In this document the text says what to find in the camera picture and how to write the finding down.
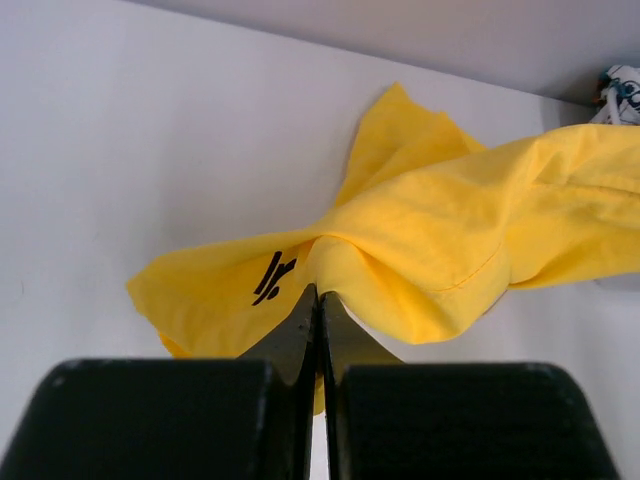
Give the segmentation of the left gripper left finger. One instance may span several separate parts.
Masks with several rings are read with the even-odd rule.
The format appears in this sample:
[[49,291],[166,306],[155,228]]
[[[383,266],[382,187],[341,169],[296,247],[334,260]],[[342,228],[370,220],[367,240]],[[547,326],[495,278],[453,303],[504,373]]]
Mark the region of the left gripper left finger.
[[74,359],[40,382],[5,479],[305,479],[318,296],[236,359]]

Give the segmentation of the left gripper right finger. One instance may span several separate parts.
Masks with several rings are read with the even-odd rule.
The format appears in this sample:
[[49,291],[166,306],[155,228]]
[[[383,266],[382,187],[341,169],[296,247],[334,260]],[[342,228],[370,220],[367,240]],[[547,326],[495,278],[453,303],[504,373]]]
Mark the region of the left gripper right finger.
[[320,301],[334,479],[615,479],[587,399],[538,362],[405,363]]

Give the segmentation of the yellow shorts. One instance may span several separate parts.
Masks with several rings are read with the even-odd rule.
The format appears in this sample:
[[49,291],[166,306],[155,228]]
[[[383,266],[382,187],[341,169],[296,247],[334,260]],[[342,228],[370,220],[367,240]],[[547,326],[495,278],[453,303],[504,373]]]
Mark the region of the yellow shorts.
[[174,251],[128,281],[180,358],[242,355],[308,285],[409,344],[451,340],[508,289],[639,269],[639,130],[582,124],[493,149],[391,86],[333,207],[301,230]]

